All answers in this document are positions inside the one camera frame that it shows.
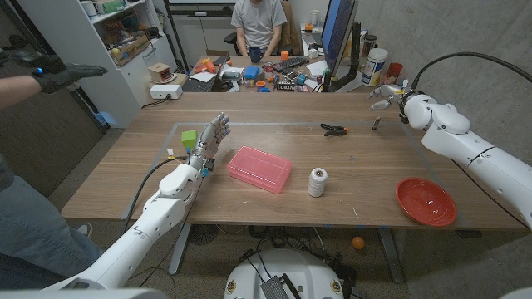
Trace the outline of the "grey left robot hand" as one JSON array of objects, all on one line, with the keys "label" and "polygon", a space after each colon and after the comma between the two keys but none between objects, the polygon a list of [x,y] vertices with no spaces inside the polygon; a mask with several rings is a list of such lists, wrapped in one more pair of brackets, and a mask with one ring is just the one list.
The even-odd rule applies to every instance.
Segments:
[{"label": "grey left robot hand", "polygon": [[201,132],[189,155],[187,165],[197,170],[214,170],[214,156],[222,139],[230,132],[229,117],[221,112]]}]

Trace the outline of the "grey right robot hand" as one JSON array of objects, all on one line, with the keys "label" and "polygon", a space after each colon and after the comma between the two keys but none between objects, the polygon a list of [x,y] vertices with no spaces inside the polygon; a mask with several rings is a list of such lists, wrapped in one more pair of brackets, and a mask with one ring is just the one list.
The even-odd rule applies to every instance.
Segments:
[{"label": "grey right robot hand", "polygon": [[369,98],[382,97],[380,100],[370,106],[369,110],[385,110],[392,104],[401,104],[406,88],[402,85],[382,85],[374,89],[368,95]]}]

